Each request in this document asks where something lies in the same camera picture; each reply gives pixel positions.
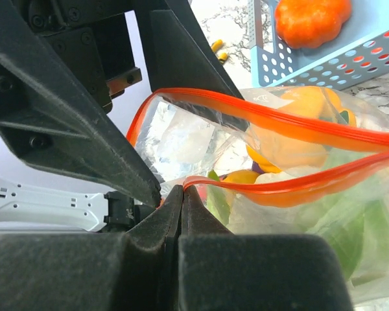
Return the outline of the blue plastic basket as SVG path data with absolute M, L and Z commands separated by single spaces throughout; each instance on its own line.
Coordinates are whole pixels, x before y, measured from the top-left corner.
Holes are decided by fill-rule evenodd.
M 317 49 L 291 49 L 275 32 L 277 1 L 249 1 L 248 35 L 254 87 L 322 86 L 342 90 L 385 73 L 354 79 L 336 67 L 340 57 L 389 30 L 389 1 L 354 1 L 339 36 Z

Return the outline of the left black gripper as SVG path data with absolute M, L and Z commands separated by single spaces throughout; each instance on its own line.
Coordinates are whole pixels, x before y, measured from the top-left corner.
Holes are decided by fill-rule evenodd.
M 124 16 L 130 11 L 151 91 L 242 97 L 188 1 L 0 1 L 0 136 L 31 168 L 157 207 L 159 181 L 106 114 L 141 79 Z

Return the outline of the clear zip top bag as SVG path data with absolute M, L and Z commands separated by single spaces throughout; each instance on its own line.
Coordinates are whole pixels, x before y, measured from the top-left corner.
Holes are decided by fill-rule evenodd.
M 200 191 L 237 236 L 301 233 L 333 248 L 352 300 L 389 297 L 389 116 L 327 87 L 172 87 L 142 103 L 129 143 L 161 179 Z

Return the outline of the yellow lemon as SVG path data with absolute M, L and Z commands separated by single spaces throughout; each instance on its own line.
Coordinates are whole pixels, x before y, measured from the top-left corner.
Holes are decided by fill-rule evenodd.
M 222 181 L 226 183 L 254 184 L 259 176 L 260 174 L 253 170 L 237 170 L 229 173 Z

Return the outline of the green cucumber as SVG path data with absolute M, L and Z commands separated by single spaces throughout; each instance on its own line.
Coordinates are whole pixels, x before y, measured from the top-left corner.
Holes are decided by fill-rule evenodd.
M 208 185 L 206 204 L 209 212 L 223 225 L 227 226 L 231 207 L 227 202 L 225 191 L 220 187 Z

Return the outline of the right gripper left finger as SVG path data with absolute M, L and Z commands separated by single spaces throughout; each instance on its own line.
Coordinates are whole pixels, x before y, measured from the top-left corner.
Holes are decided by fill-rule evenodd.
M 0 235 L 0 310 L 173 310 L 182 203 L 127 232 Z

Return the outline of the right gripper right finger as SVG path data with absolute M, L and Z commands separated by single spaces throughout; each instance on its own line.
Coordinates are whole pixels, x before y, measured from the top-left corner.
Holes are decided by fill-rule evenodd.
M 180 310 L 351 310 L 338 259 L 314 235 L 234 235 L 184 192 Z

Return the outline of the yellow bell pepper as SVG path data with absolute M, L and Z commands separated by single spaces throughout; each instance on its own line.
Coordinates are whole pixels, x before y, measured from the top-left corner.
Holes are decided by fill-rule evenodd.
M 320 168 L 332 146 L 322 122 L 355 127 L 355 114 L 339 95 L 317 86 L 245 89 L 244 98 L 273 111 L 251 124 L 246 150 L 253 169 L 280 173 L 298 167 Z

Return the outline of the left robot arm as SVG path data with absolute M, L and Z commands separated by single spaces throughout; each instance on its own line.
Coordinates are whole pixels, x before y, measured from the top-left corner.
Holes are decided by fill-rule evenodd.
M 113 99 L 141 80 L 126 12 L 136 15 L 151 90 L 240 97 L 188 1 L 0 1 L 1 138 L 31 168 L 112 188 L 79 194 L 0 178 L 0 222 L 130 228 L 176 179 L 108 118 Z

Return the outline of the white cauliflower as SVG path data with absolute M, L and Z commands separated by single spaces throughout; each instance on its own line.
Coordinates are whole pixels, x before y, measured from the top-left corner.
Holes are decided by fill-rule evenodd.
M 389 161 L 376 172 L 311 203 L 278 209 L 253 205 L 238 233 L 306 233 L 334 249 L 353 287 L 389 279 Z

